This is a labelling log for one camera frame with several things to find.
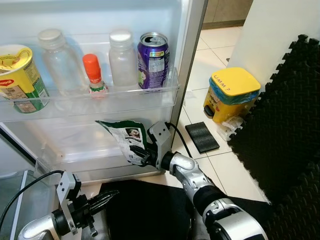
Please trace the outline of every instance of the yellow lid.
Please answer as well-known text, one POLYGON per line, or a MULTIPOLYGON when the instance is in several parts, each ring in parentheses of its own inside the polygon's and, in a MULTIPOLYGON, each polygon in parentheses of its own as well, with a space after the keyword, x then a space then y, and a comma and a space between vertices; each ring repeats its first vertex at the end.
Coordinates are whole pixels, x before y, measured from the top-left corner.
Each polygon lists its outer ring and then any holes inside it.
POLYGON ((260 83, 241 67, 221 69, 211 75, 214 83, 227 96, 238 96, 260 89, 260 83))

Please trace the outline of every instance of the snack bag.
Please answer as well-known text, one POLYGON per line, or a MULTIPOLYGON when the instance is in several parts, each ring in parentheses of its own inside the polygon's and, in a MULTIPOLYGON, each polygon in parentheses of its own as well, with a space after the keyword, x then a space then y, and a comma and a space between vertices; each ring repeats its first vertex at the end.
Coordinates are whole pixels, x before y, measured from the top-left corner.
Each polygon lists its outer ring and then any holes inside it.
POLYGON ((117 122, 95 121, 104 127, 117 141, 120 149, 129 163, 142 165, 142 157, 130 150, 130 146, 147 147, 147 135, 142 123, 125 120, 117 122))

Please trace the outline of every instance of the refrigerator shelf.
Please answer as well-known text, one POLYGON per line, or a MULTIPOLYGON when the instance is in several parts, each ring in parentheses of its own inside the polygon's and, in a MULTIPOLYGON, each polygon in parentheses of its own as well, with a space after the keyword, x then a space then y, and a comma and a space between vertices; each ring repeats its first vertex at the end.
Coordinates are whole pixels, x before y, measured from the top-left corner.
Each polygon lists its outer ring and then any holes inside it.
POLYGON ((101 93, 100 98, 92 98, 89 93, 74 96, 62 96, 57 89, 48 88, 49 97, 5 99, 0 96, 0 122, 25 121, 36 119, 64 118, 70 116, 113 114, 128 111, 140 111, 172 107, 176 103, 179 90, 176 68, 170 68, 163 87, 115 91, 111 86, 108 93, 101 93), (33 113, 20 113, 14 105, 23 102, 33 105, 47 105, 33 113))

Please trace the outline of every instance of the black cloth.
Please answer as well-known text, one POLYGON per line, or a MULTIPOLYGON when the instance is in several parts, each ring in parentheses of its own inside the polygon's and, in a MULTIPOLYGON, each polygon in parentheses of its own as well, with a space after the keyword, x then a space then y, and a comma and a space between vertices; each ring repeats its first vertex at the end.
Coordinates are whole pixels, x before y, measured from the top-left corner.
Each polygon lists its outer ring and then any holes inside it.
MULTIPOLYGON (((189 200, 183 189, 138 180, 104 183, 100 192, 119 190, 106 206, 113 240, 186 240, 190 230, 189 200)), ((230 197, 265 222, 271 206, 265 202, 230 197)))

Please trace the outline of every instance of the white bottle cap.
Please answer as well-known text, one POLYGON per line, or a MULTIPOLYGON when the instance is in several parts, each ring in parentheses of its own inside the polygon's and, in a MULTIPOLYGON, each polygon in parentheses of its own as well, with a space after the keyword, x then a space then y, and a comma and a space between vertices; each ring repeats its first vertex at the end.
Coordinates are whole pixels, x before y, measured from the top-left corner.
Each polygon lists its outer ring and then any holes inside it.
POLYGON ((111 47, 130 49, 133 43, 132 34, 127 30, 116 30, 110 33, 111 47))
POLYGON ((66 43, 62 32, 54 28, 39 32, 38 40, 41 47, 48 50, 60 48, 66 43))

